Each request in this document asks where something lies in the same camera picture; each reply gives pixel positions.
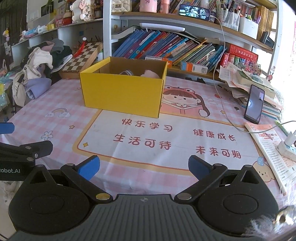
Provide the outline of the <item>clear packing tape roll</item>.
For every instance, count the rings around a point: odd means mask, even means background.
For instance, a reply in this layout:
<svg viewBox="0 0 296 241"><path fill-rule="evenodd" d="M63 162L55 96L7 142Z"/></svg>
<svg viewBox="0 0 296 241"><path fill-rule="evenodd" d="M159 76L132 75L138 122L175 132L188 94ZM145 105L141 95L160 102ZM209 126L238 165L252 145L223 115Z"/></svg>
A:
<svg viewBox="0 0 296 241"><path fill-rule="evenodd" d="M134 74L133 74L133 72L130 71L130 70L125 70L125 71L122 71L122 72L120 73L120 75L133 76Z"/></svg>

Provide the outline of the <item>pink plush toy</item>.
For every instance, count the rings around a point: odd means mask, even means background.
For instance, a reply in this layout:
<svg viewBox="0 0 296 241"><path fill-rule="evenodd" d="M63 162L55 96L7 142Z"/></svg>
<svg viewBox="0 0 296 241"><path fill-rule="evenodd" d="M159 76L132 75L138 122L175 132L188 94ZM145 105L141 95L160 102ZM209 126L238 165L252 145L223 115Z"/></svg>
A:
<svg viewBox="0 0 296 241"><path fill-rule="evenodd" d="M159 79L159 76L157 75L157 73L155 73L155 72L153 72L151 70L145 70L144 74L142 74L141 77Z"/></svg>

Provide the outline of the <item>pink cartoon table mat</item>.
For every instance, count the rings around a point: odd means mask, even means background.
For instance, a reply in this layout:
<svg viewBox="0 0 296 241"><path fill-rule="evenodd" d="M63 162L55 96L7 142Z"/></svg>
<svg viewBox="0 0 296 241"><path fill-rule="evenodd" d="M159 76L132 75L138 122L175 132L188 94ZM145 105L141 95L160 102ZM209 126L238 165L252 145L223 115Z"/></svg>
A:
<svg viewBox="0 0 296 241"><path fill-rule="evenodd" d="M251 135L244 130L244 108L221 87L167 78L168 87L195 91L209 115L197 108L163 106L158 118L87 108L78 80L61 80L12 118L3 143L51 141L53 152L39 159L49 169L97 155L93 182L112 195L177 194L196 179L188 159L197 155L229 169L253 165L276 198L280 188Z"/></svg>

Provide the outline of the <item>pile of clothes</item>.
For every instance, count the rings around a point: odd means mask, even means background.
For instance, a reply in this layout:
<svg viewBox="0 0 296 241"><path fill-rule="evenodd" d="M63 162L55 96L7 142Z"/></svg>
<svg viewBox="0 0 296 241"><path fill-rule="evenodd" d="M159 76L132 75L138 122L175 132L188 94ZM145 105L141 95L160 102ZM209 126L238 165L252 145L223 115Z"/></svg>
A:
<svg viewBox="0 0 296 241"><path fill-rule="evenodd" d="M48 91L52 71L59 70L72 56L72 49L57 38L29 49L21 61L20 71L13 78L11 89L15 104L23 107Z"/></svg>

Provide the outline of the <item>white power strip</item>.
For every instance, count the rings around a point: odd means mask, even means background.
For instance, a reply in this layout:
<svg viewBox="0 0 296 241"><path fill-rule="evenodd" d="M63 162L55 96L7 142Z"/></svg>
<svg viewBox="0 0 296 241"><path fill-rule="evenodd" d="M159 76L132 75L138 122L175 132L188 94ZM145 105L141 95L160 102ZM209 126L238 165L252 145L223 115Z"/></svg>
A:
<svg viewBox="0 0 296 241"><path fill-rule="evenodd" d="M276 147L281 156L296 161L295 156L295 132L290 132L285 140L281 141Z"/></svg>

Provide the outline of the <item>black smartphone standing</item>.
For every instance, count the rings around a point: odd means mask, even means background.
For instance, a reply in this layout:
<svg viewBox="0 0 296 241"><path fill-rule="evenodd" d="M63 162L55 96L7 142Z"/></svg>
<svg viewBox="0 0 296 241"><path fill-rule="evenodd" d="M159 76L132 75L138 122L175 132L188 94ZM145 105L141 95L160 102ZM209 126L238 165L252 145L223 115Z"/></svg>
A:
<svg viewBox="0 0 296 241"><path fill-rule="evenodd" d="M255 85L251 85L244 118L251 123L259 124L264 104L265 91Z"/></svg>

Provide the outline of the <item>orange white small box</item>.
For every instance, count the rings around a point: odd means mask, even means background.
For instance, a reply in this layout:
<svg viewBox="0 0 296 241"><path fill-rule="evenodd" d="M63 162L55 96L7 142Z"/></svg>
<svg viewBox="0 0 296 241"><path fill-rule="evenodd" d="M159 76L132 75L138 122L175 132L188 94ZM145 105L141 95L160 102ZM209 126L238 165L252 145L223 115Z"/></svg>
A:
<svg viewBox="0 0 296 241"><path fill-rule="evenodd" d="M207 74L208 67L189 62L181 62L181 70L199 74Z"/></svg>

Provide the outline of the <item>wooden chessboard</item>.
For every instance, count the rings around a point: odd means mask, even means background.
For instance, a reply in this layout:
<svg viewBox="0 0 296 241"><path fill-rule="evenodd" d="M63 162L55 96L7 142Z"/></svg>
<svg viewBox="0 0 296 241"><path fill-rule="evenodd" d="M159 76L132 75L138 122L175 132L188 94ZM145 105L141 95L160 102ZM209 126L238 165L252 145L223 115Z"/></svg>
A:
<svg viewBox="0 0 296 241"><path fill-rule="evenodd" d="M103 49L102 42L85 43L80 55L72 58L60 71L62 79L79 79L80 72L89 68Z"/></svg>

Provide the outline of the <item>red dictionary book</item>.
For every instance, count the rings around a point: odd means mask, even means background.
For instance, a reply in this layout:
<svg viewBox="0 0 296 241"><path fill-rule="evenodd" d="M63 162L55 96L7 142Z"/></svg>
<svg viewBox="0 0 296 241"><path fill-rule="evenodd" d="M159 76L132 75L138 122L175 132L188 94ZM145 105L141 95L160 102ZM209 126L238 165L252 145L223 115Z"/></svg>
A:
<svg viewBox="0 0 296 241"><path fill-rule="evenodd" d="M229 54L233 54L234 56L237 56L245 60L249 60L251 62L256 63L258 60L257 54L234 44L229 44L227 51Z"/></svg>

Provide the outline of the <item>row of leaning books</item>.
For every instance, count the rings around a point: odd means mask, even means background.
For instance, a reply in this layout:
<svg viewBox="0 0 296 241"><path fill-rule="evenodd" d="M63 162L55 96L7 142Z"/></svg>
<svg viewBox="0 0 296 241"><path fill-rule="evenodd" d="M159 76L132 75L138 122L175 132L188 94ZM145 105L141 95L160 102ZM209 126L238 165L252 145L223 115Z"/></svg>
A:
<svg viewBox="0 0 296 241"><path fill-rule="evenodd" d="M112 56L166 61L170 68L180 70L181 62L189 62L206 66L211 72L219 67L226 50L225 44L199 39L187 32L133 28Z"/></svg>

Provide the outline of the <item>white shelf unit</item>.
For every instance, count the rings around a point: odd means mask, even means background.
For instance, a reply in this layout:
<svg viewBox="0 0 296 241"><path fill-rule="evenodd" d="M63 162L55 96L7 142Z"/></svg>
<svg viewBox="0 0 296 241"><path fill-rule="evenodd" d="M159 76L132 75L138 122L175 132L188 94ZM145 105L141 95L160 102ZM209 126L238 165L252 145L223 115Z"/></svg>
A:
<svg viewBox="0 0 296 241"><path fill-rule="evenodd" d="M264 75L268 75L276 65L278 47L273 46L271 48L259 40L231 28L217 23L172 14L112 13L110 7L107 6L108 3L108 1L104 1L104 14L101 19L61 26L12 45L11 51L14 64L20 64L30 47L55 37L61 39L70 47L75 47L82 37L86 37L88 40L99 37L103 42L104 54L109 56L115 50L115 44L119 39L123 38L123 31L132 26L139 26L141 23L149 23L150 25L166 25L167 30L171 30L173 26L182 27L196 37L218 38L222 43L234 44L254 51L259 55L258 62Z"/></svg>

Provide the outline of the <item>plush dolls on shelf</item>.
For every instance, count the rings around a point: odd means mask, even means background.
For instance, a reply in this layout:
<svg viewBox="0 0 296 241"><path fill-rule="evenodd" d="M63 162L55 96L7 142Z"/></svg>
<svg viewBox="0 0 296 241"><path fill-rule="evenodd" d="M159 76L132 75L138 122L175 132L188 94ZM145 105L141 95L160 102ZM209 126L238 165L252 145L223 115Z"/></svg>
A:
<svg viewBox="0 0 296 241"><path fill-rule="evenodd" d="M75 23L88 22L95 19L94 0L76 0L70 5L72 21Z"/></svg>

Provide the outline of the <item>white storage bin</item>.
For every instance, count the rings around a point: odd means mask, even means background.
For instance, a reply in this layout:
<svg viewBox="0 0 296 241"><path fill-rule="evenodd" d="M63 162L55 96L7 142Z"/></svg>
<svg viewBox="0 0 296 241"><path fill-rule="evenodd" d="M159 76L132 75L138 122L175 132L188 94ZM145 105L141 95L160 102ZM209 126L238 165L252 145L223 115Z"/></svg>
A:
<svg viewBox="0 0 296 241"><path fill-rule="evenodd" d="M238 31L244 35L247 35L253 39L257 38L259 24L254 21L240 17Z"/></svg>

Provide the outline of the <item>white quilted handbag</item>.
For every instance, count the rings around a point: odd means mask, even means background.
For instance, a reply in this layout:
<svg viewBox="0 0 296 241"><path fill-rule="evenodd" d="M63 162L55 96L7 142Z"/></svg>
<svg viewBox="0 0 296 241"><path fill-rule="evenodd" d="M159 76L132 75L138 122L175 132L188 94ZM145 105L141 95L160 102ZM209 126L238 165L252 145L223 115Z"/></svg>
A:
<svg viewBox="0 0 296 241"><path fill-rule="evenodd" d="M132 0L112 0L111 11L113 13L132 11Z"/></svg>

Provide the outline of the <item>pink bottle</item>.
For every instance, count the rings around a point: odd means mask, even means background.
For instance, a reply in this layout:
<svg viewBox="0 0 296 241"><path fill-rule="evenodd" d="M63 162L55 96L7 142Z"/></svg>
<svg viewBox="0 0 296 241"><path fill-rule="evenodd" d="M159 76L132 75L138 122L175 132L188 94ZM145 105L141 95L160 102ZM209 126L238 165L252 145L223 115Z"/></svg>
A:
<svg viewBox="0 0 296 241"><path fill-rule="evenodd" d="M146 13L156 13L157 6L157 0L140 0L139 11Z"/></svg>

